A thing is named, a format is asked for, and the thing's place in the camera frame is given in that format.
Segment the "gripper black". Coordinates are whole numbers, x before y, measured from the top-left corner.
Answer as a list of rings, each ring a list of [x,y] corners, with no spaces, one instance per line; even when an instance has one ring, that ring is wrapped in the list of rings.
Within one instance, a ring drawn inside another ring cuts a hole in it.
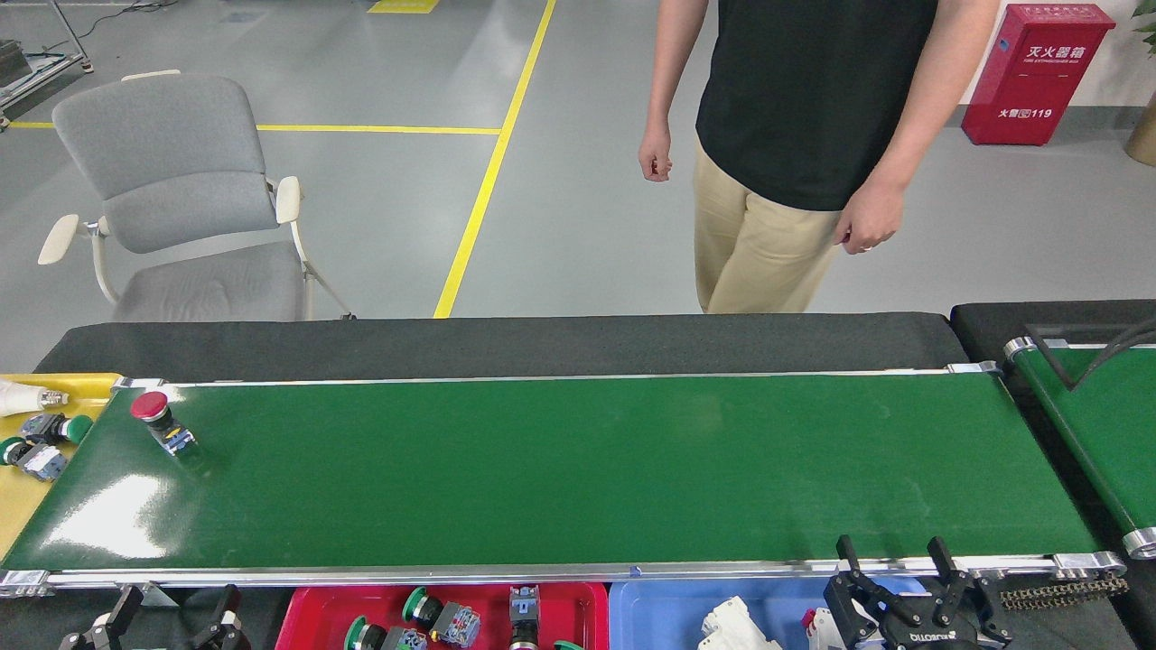
[[[981,649],[979,645],[1011,643],[1011,627],[996,608],[998,593],[990,579],[962,571],[941,535],[928,542],[929,560],[938,569],[938,586],[929,589],[934,606],[919,633],[899,636],[884,635],[885,622],[913,626],[914,610],[862,573],[849,534],[839,535],[835,551],[849,568],[827,582],[823,597],[845,647],[866,638],[867,647],[874,649]]]

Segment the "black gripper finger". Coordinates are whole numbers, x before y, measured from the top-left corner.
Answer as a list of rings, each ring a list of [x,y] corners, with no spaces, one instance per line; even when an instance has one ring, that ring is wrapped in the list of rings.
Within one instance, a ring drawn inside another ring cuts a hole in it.
[[[59,649],[121,649],[120,638],[139,613],[142,600],[144,593],[140,588],[123,588],[119,600],[110,612],[96,616],[87,631],[65,635]]]
[[[237,616],[240,600],[239,589],[227,584],[210,622],[191,638],[191,649],[252,649]]]

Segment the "person's left hand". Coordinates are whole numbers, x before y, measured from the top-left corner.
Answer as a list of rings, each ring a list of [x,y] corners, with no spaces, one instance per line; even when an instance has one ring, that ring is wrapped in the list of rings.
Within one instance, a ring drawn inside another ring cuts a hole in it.
[[[866,254],[901,230],[907,184],[899,180],[865,180],[842,210],[833,228],[833,245],[846,254]]]

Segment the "person's right hand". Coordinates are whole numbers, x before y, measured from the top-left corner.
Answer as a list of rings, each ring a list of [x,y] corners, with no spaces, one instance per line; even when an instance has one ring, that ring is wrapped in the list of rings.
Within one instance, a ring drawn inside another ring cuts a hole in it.
[[[645,127],[639,145],[639,167],[644,180],[669,180],[673,168],[670,160],[670,133],[666,124]]]

